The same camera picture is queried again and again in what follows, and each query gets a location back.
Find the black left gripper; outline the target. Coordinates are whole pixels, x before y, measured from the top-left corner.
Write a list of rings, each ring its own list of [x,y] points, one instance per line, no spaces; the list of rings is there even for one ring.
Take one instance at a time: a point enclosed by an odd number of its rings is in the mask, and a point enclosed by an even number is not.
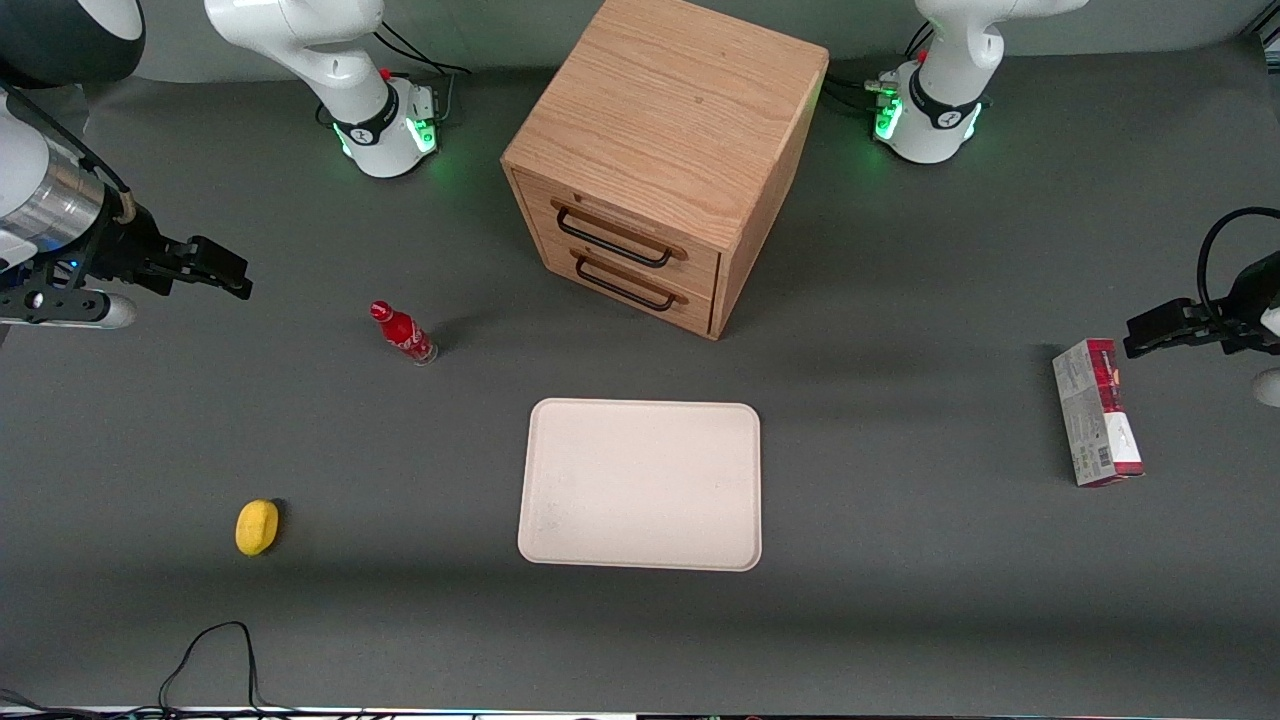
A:
[[[1125,355],[1138,359],[1164,348],[1220,343],[1224,355],[1251,350],[1277,356],[1277,329],[1263,319],[1270,311],[1277,313],[1277,295],[1279,255],[1270,254],[1242,270],[1230,291],[1213,301],[1220,333],[1203,304],[1174,299],[1126,322]]]

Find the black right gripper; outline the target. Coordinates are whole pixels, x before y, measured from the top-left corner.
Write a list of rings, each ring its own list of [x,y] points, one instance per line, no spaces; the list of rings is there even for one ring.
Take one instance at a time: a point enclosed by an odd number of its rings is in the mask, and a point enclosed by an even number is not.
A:
[[[78,261],[72,287],[79,290],[92,278],[168,296],[177,282],[200,282],[241,300],[251,297],[253,282],[243,258],[204,236],[189,237],[187,246],[186,264],[186,246],[164,236],[148,211],[138,210],[132,222],[120,223],[105,209],[72,245],[72,259]]]

